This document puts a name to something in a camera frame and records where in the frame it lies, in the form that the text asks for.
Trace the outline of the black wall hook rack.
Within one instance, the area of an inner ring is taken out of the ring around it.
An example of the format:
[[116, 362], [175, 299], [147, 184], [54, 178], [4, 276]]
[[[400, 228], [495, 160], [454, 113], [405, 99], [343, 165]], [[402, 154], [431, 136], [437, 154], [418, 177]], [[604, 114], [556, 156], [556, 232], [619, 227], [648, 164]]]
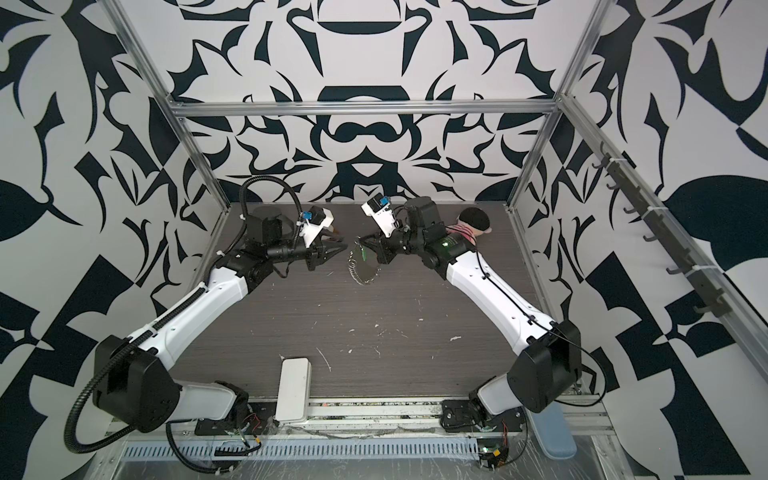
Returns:
[[671, 211], [649, 189], [627, 159], [613, 155], [604, 141], [599, 143], [599, 152], [601, 159], [593, 167], [605, 170], [613, 180], [608, 188], [618, 190], [626, 197], [630, 206], [624, 212], [639, 218], [649, 229], [650, 234], [643, 240], [659, 243], [670, 257], [673, 265], [666, 272], [672, 276], [683, 276], [699, 296], [700, 303], [694, 311], [701, 315], [710, 313], [718, 318], [730, 314], [733, 308], [726, 299], [722, 282], [715, 278], [716, 267], [695, 251], [693, 240]]

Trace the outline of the pink plush doll black hat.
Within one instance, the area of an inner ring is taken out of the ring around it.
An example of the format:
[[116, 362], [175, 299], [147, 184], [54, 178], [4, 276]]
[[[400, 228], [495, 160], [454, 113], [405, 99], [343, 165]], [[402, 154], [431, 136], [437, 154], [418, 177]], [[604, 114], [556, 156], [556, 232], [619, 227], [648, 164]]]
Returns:
[[458, 233], [470, 244], [477, 245], [480, 236], [490, 234], [492, 227], [487, 213], [478, 207], [468, 207], [460, 212], [454, 224], [448, 225], [446, 230], [450, 233]]

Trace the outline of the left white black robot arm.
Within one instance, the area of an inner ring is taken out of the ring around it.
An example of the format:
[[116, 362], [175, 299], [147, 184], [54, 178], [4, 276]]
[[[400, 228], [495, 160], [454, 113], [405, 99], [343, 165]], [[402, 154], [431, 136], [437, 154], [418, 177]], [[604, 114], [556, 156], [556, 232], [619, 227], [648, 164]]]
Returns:
[[88, 401], [125, 423], [117, 440], [133, 431], [151, 432], [177, 421], [211, 420], [241, 427], [249, 414], [247, 393], [227, 382], [182, 382], [170, 371], [184, 351], [231, 306], [275, 273], [278, 264], [306, 263], [314, 270], [345, 250], [333, 234], [334, 216], [313, 206], [296, 221], [278, 209], [259, 207], [241, 215], [232, 245], [217, 255], [206, 280], [169, 311], [125, 338], [110, 336], [96, 352], [93, 378], [67, 417], [64, 440], [77, 453], [108, 444], [84, 444], [76, 437]]

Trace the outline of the white rectangular box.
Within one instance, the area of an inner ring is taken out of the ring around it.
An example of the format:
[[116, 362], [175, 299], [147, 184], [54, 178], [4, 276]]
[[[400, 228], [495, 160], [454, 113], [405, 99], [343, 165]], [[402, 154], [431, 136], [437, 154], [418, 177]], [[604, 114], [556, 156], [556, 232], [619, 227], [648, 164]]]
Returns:
[[280, 424], [301, 423], [307, 419], [312, 365], [307, 358], [284, 359], [275, 411]]

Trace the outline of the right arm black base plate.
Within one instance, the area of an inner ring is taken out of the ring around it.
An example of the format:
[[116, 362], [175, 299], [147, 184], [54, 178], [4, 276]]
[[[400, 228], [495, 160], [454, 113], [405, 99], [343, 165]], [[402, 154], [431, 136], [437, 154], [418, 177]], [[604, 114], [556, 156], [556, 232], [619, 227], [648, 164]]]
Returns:
[[488, 413], [477, 399], [447, 399], [440, 403], [439, 424], [448, 433], [521, 432], [525, 424], [521, 408], [499, 415]]

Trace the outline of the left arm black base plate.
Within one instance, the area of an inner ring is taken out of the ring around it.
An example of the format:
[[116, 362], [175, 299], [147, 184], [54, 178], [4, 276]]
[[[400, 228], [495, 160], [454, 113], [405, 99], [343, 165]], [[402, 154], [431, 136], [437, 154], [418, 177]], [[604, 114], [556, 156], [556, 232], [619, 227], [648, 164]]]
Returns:
[[270, 419], [276, 412], [275, 401], [250, 402], [241, 413], [231, 412], [222, 420], [199, 420], [195, 426], [196, 436], [217, 436], [263, 434], [269, 426]]

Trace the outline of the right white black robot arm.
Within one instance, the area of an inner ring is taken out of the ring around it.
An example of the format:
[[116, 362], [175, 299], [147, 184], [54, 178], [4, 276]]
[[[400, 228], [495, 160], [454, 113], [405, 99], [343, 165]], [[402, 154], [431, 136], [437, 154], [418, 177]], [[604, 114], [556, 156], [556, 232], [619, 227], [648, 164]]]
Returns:
[[357, 239], [349, 259], [352, 278], [372, 283], [381, 266], [399, 255], [416, 255], [429, 270], [469, 298], [495, 325], [516, 357], [510, 369], [474, 396], [481, 411], [500, 415], [523, 407], [541, 413], [581, 375], [581, 335], [570, 322], [558, 323], [508, 285], [478, 249], [491, 231], [488, 215], [467, 207], [447, 225], [429, 197], [395, 206], [382, 195], [363, 204], [376, 232]]

